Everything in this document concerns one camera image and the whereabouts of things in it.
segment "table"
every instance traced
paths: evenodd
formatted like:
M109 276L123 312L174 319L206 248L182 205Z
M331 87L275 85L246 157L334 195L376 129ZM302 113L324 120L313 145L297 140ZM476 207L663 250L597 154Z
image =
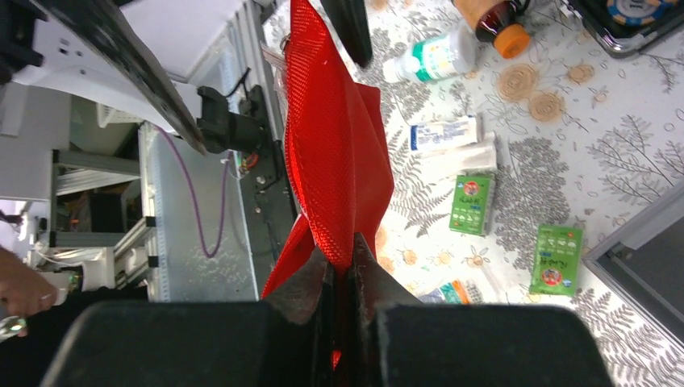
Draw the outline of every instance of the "table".
M533 42L504 60L482 45L472 73L426 85L388 84L382 63L459 23L449 2L387 2L369 8L374 62L350 72L382 91L395 192L377 235L382 266L420 295L448 281L475 284L484 302L573 309L617 385L684 385L684 353L581 268L574 297L528 292L536 228L585 231L588 252L684 178L684 33L642 56L611 59L557 0L533 3L523 21ZM319 12L322 7L315 4ZM265 24L278 47L289 3ZM487 237L448 229L453 181L407 155L410 123L480 114L498 138L493 226Z

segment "red fabric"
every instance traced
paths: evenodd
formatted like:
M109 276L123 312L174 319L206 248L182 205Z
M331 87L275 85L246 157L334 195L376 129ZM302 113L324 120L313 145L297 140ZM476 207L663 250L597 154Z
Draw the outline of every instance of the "red fabric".
M352 263L355 232L363 233L374 254L394 187L380 90L354 83L307 0L292 0L291 6L285 158L302 216L264 297L302 267L315 245L338 273Z

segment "black tray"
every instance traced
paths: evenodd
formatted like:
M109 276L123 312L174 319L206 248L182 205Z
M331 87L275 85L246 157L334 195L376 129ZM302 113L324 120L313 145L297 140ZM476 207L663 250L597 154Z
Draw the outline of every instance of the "black tray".
M665 15L643 27L618 24L608 13L606 0L566 0L582 17L584 27L610 56L625 58L638 53L684 24L684 4L673 6Z

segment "green box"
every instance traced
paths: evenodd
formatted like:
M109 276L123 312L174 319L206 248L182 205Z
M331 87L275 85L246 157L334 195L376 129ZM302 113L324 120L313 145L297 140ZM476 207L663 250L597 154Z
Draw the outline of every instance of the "green box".
M457 177L449 228L465 234L486 235L494 186L493 176Z
M577 228L539 226L530 293L574 295L582 241L582 230Z

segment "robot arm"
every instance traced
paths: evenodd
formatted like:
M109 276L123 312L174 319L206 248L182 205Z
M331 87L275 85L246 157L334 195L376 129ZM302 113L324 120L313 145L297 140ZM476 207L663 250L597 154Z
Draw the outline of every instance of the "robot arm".
M179 134L201 153L261 146L264 138L255 134L267 125L228 111L215 89L169 79L124 18L118 7L124 3L0 0L0 18L12 21L0 27L0 81L57 89L125 111Z

